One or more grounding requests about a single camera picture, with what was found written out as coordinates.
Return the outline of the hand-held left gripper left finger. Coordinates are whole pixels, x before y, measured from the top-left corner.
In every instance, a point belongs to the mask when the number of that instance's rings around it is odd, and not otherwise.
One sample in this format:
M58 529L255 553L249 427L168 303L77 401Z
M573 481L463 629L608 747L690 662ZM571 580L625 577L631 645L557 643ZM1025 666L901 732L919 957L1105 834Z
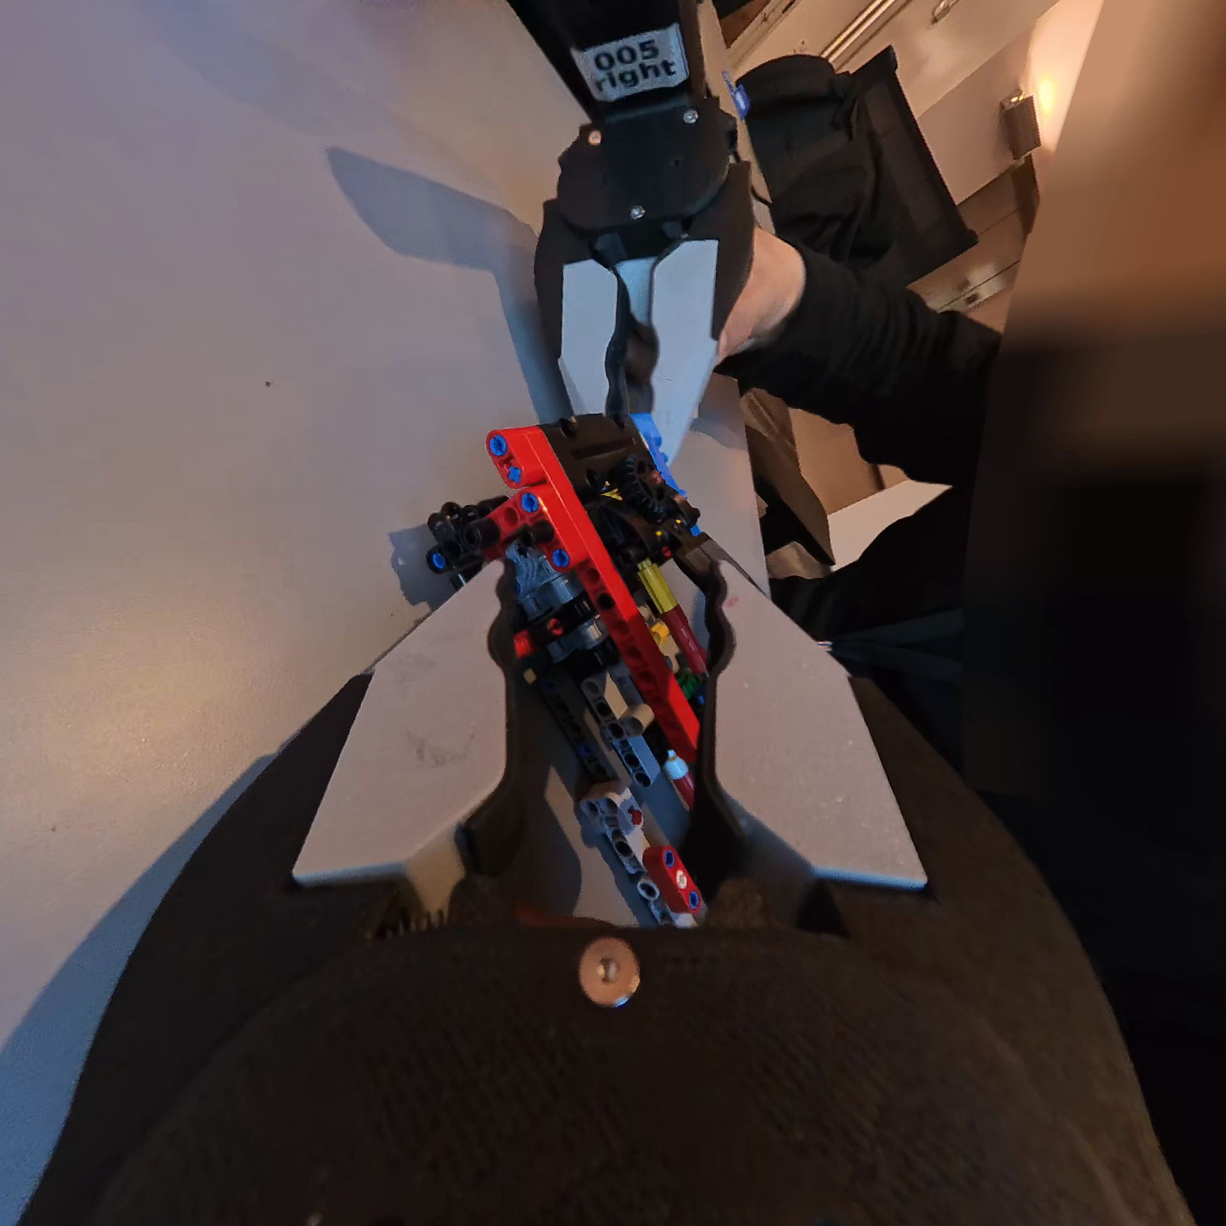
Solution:
M376 664L300 885L393 881L417 909L443 909L465 877L513 864L541 811L514 612L514 570L492 561Z

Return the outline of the person's right hand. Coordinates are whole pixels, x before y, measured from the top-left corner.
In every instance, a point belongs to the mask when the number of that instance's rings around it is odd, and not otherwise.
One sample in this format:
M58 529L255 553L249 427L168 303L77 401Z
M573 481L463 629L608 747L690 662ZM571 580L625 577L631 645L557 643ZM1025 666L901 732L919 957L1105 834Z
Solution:
M771 344L798 309L806 283L798 248L758 227L746 283L720 334L717 363Z

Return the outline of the dark cloth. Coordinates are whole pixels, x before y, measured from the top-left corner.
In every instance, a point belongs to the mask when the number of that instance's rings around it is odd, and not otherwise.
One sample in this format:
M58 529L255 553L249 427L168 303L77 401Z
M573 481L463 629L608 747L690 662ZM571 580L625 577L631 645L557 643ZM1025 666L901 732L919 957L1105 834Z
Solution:
M887 46L856 71L784 55L739 78L779 237L910 286L977 245Z

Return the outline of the toy brick car model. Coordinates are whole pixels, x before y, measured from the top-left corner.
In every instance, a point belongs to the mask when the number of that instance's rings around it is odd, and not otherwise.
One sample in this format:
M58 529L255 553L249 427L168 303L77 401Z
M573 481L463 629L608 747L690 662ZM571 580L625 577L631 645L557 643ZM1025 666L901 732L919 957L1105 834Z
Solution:
M463 864L506 868L528 827L519 704L544 699L590 789L577 802L657 925L709 918L700 864L726 869L739 836L714 808L716 675L732 650L704 648L665 564L717 617L723 563L666 461L625 414L494 430L485 448L509 493L447 502L428 519L433 572L462 591L495 583L487 645L501 671L501 777L457 831Z

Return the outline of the person's right forearm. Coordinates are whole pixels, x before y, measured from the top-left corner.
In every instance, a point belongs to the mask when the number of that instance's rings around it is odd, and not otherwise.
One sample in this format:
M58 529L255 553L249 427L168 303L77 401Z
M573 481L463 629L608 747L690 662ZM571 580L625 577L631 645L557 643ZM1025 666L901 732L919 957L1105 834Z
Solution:
M907 287L866 281L800 248L806 286L783 331L717 370L853 427L872 464L913 480L971 485L1002 334L933 310Z

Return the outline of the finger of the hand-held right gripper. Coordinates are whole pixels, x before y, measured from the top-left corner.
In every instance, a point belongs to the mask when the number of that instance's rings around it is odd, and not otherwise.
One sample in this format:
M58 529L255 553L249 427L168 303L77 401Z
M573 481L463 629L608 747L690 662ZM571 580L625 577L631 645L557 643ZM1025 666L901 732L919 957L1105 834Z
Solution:
M717 255L717 239L684 239L646 274L649 325L656 337L650 413L671 462L681 455L716 367Z
M563 269L558 364L576 415L619 415L628 410L628 299L619 275L596 259Z

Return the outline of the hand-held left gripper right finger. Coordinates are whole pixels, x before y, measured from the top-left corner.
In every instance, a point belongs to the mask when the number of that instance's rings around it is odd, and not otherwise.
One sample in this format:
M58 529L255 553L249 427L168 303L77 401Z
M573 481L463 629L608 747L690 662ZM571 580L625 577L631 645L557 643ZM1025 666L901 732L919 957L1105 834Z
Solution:
M706 579L711 672L685 861L707 890L927 884L852 678L730 560Z

